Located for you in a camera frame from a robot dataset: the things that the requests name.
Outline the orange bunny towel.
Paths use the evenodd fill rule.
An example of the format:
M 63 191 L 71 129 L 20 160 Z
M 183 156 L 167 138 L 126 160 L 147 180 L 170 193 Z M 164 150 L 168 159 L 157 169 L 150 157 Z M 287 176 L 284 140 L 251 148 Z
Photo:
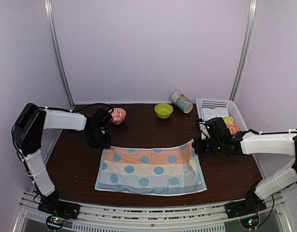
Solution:
M 226 126 L 229 129 L 231 135 L 235 135 L 240 131 L 238 124 L 235 122 L 226 123 Z

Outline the white perforated plastic basket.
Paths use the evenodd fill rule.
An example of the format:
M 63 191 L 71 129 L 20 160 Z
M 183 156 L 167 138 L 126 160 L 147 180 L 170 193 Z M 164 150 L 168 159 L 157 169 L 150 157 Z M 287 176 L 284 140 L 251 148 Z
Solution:
M 200 109 L 201 108 L 226 108 L 229 115 L 238 124 L 241 131 L 247 131 L 247 125 L 240 113 L 235 102 L 226 99 L 216 99 L 216 98 L 197 98 L 195 100 L 198 118 L 201 118 Z

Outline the blue mickey dotted towel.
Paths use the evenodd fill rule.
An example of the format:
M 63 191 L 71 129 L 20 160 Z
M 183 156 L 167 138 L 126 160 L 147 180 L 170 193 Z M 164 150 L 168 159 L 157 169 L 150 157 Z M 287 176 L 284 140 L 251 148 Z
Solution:
M 170 148 L 104 149 L 95 190 L 181 196 L 207 190 L 193 140 Z

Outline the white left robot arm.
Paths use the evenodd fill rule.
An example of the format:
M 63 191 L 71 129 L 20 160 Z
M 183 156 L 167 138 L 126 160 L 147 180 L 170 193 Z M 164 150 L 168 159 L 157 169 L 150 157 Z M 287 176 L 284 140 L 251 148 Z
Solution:
M 51 129 L 84 131 L 89 147 L 109 148 L 111 135 L 106 129 L 112 123 L 113 111 L 113 107 L 105 103 L 101 103 L 93 115 L 87 115 L 82 110 L 27 103 L 14 123 L 11 129 L 13 146 L 39 193 L 47 197 L 44 206 L 52 214 L 60 214 L 63 203 L 53 196 L 57 190 L 42 158 L 43 132 Z

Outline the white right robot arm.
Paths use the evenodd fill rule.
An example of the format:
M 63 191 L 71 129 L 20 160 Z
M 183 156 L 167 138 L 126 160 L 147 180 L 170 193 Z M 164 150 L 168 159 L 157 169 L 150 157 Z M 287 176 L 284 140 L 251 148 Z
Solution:
M 192 146 L 197 155 L 222 152 L 229 156 L 267 156 L 276 171 L 255 183 L 242 202 L 242 210 L 252 213 L 260 201 L 297 183 L 297 128 L 262 132 L 252 129 L 231 134 L 223 118 L 196 122 L 201 137 Z

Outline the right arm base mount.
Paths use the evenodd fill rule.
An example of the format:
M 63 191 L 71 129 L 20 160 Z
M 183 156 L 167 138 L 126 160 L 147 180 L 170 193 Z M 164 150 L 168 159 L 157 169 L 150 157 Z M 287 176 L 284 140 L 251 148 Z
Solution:
M 225 205 L 228 218 L 242 217 L 256 214 L 267 208 L 264 200 L 261 200 L 254 191 L 250 190 L 244 200 L 229 202 Z

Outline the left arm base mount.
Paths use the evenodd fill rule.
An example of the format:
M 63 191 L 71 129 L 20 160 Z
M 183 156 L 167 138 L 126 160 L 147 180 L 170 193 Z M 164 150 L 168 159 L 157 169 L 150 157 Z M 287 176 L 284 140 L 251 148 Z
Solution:
M 59 199 L 57 194 L 41 196 L 38 210 L 64 219 L 77 219 L 80 205 Z

